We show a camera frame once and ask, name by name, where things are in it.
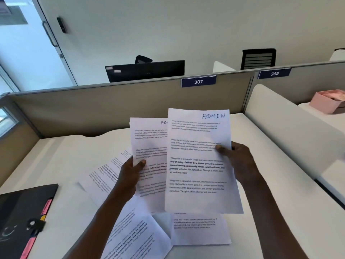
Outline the person's right hand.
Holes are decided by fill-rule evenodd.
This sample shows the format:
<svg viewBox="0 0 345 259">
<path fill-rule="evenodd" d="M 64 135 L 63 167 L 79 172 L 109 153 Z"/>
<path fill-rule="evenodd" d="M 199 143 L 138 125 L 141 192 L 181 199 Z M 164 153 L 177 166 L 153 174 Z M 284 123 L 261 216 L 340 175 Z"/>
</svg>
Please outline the person's right hand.
<svg viewBox="0 0 345 259">
<path fill-rule="evenodd" d="M 235 153 L 232 157 L 227 158 L 234 169 L 236 179 L 243 187 L 256 182 L 261 174 L 249 148 L 236 142 L 231 142 L 231 148 Z"/>
</svg>

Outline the person's left hand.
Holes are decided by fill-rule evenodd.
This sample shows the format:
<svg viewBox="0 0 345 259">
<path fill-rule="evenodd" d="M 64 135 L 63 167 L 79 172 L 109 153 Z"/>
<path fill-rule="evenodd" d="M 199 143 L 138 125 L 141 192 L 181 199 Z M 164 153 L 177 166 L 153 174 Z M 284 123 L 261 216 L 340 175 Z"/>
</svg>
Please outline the person's left hand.
<svg viewBox="0 0 345 259">
<path fill-rule="evenodd" d="M 140 173 L 134 171 L 133 157 L 130 157 L 121 167 L 118 180 L 110 193 L 110 198 L 116 201 L 127 202 L 136 192 L 136 184 Z"/>
</svg>

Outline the printed white paper sheet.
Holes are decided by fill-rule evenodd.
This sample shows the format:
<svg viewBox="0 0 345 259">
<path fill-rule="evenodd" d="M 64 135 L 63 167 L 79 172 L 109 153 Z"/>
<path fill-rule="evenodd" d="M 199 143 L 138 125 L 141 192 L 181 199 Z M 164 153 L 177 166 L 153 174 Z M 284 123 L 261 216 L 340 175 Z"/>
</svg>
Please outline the printed white paper sheet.
<svg viewBox="0 0 345 259">
<path fill-rule="evenodd" d="M 172 246 L 231 244 L 227 222 L 221 214 L 174 213 L 170 238 Z"/>
<path fill-rule="evenodd" d="M 145 160 L 137 184 L 137 195 L 150 198 L 162 195 L 166 187 L 167 118 L 130 118 L 134 165 Z"/>
<path fill-rule="evenodd" d="M 82 177 L 79 184 L 91 200 L 100 207 L 116 184 L 123 164 L 132 157 L 131 148 Z"/>
<path fill-rule="evenodd" d="M 101 259 L 164 259 L 172 248 L 170 237 L 133 196 L 121 211 Z"/>
</svg>

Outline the person's right forearm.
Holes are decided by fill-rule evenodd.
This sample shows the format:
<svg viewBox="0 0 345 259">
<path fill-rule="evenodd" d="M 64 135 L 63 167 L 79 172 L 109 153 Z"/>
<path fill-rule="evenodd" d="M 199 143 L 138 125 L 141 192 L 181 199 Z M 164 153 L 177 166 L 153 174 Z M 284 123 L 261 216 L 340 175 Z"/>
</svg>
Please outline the person's right forearm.
<svg viewBox="0 0 345 259">
<path fill-rule="evenodd" d="M 308 259 L 282 216 L 257 168 L 240 180 L 257 229 L 264 259 Z"/>
</svg>

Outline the person's left forearm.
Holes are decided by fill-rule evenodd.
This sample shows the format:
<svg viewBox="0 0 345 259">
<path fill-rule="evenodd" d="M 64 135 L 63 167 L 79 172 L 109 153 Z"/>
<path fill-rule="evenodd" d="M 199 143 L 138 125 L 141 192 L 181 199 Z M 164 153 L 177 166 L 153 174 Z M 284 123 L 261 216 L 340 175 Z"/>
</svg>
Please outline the person's left forearm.
<svg viewBox="0 0 345 259">
<path fill-rule="evenodd" d="M 114 189 L 63 259 L 101 259 L 114 224 L 135 191 L 135 187 Z"/>
</svg>

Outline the white rounded desk divider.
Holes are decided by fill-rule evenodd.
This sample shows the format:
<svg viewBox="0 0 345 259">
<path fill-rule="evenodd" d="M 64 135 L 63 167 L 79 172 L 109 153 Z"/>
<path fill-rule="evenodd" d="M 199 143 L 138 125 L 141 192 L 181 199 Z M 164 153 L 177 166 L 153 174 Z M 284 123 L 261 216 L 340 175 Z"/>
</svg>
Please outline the white rounded desk divider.
<svg viewBox="0 0 345 259">
<path fill-rule="evenodd" d="M 345 61 L 345 47 L 335 49 L 329 61 Z"/>
<path fill-rule="evenodd" d="M 335 164 L 345 161 L 345 134 L 262 84 L 253 88 L 244 113 L 345 210 L 345 193 L 321 179 L 333 167 L 345 177 L 345 165 Z"/>
</svg>

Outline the beige cubicle partition panel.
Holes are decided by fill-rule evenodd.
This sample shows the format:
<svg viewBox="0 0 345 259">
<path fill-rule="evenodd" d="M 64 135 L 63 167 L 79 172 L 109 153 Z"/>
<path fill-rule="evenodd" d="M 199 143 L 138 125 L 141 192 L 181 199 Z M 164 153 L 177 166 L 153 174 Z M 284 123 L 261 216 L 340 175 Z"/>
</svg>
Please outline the beige cubicle partition panel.
<svg viewBox="0 0 345 259">
<path fill-rule="evenodd" d="M 261 70 L 292 68 L 288 77 L 257 79 Z M 310 102 L 317 91 L 345 91 L 345 61 L 327 61 L 304 65 L 263 68 L 255 71 L 247 102 L 256 85 L 262 84 L 295 103 Z"/>
<path fill-rule="evenodd" d="M 130 117 L 167 117 L 168 108 L 241 113 L 253 77 L 232 71 L 186 88 L 182 78 L 163 78 L 0 95 L 0 109 L 14 121 L 0 135 L 0 187 L 40 139 L 98 136 L 128 127 Z"/>
</svg>

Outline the blue desk number sign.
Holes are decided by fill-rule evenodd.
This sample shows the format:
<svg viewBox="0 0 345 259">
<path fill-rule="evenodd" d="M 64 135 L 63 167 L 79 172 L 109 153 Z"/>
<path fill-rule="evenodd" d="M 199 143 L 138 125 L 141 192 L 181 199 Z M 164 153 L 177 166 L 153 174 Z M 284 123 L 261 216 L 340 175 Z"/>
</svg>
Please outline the blue desk number sign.
<svg viewBox="0 0 345 259">
<path fill-rule="evenodd" d="M 257 79 L 288 77 L 291 73 L 291 70 L 292 68 L 261 70 Z"/>
<path fill-rule="evenodd" d="M 181 79 L 181 87 L 197 87 L 197 86 L 209 86 L 216 84 L 217 76 L 200 76 Z"/>
</svg>

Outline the black computer monitor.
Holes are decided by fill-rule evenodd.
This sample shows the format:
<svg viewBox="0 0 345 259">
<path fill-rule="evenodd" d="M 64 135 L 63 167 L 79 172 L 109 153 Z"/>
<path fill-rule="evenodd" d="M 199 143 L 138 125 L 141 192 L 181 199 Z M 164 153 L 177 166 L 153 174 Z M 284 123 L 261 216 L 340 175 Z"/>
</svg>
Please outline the black computer monitor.
<svg viewBox="0 0 345 259">
<path fill-rule="evenodd" d="M 144 79 L 184 76 L 185 61 L 148 62 L 106 66 L 109 82 L 127 82 Z"/>
</svg>

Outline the black slatted office chair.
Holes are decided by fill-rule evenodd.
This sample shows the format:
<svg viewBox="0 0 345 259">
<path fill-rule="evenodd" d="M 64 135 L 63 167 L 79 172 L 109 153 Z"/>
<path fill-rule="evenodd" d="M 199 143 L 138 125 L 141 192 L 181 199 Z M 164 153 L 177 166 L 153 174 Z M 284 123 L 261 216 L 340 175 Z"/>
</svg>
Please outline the black slatted office chair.
<svg viewBox="0 0 345 259">
<path fill-rule="evenodd" d="M 276 49 L 245 49 L 241 61 L 241 70 L 274 67 Z"/>
</svg>

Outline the pink storage box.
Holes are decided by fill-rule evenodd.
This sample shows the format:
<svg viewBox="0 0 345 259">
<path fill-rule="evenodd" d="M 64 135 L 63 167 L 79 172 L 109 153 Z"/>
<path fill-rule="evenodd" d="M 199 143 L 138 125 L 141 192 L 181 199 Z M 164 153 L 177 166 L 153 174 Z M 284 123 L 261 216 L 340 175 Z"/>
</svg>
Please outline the pink storage box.
<svg viewBox="0 0 345 259">
<path fill-rule="evenodd" d="M 336 89 L 316 92 L 309 105 L 324 114 L 345 113 L 345 91 Z"/>
</svg>

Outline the black folder with coloured tabs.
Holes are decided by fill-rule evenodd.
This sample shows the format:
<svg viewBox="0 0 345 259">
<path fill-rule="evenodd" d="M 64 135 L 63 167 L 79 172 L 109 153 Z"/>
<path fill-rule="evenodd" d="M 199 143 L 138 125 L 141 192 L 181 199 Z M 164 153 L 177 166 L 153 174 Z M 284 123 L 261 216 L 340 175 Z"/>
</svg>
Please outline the black folder with coloured tabs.
<svg viewBox="0 0 345 259">
<path fill-rule="evenodd" d="M 0 194 L 0 259 L 27 259 L 58 184 Z"/>
</svg>

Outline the glass door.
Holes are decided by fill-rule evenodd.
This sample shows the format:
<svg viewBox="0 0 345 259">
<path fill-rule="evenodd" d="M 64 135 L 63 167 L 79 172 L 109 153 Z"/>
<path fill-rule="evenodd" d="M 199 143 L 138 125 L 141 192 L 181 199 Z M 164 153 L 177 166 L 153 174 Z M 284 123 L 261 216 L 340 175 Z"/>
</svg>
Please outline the glass door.
<svg viewBox="0 0 345 259">
<path fill-rule="evenodd" d="M 77 86 L 62 50 L 42 27 L 48 19 L 38 0 L 21 10 L 28 24 L 0 26 L 0 94 Z"/>
</svg>

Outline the paper notice on door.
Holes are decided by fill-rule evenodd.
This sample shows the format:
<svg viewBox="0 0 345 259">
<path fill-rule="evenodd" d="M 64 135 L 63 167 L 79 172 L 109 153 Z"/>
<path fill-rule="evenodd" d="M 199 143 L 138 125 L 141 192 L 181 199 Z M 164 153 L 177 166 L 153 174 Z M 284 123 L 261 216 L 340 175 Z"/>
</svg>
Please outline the paper notice on door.
<svg viewBox="0 0 345 259">
<path fill-rule="evenodd" d="M 28 4 L 29 0 L 0 0 L 0 26 L 28 24 L 21 10 Z"/>
</svg>

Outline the black wall access reader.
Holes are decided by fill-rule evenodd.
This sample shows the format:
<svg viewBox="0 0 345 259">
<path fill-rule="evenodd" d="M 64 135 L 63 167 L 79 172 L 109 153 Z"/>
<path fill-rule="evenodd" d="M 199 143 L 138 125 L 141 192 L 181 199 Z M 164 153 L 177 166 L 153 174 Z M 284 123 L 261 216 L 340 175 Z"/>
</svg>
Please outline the black wall access reader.
<svg viewBox="0 0 345 259">
<path fill-rule="evenodd" d="M 62 17 L 57 17 L 56 19 L 57 19 L 57 21 L 58 21 L 59 27 L 61 28 L 61 31 L 62 31 L 64 34 L 68 34 L 67 28 L 66 28 L 66 26 L 65 26 L 65 24 L 64 24 L 64 22 L 63 22 Z"/>
</svg>

